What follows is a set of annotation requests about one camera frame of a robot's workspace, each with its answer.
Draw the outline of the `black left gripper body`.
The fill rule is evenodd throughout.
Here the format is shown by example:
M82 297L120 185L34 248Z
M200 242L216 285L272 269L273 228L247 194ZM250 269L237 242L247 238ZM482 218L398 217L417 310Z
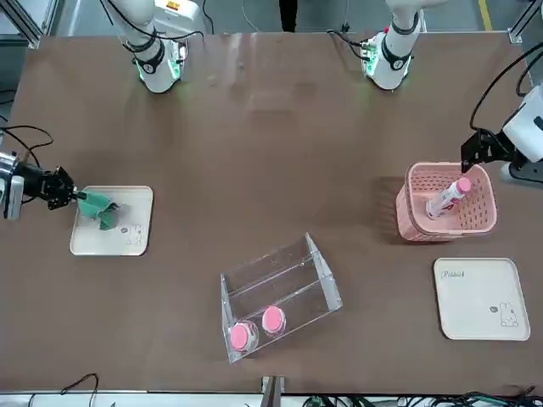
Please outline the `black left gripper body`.
M495 160L513 164L525 164L525 156L515 147L507 135L500 131L494 135L492 155Z

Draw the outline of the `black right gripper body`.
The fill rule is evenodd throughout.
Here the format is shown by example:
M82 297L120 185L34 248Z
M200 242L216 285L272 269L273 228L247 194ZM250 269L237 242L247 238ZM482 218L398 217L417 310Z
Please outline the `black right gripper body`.
M16 166L16 175L24 179L24 195L29 198L45 198L44 182L48 172L42 168L19 162Z

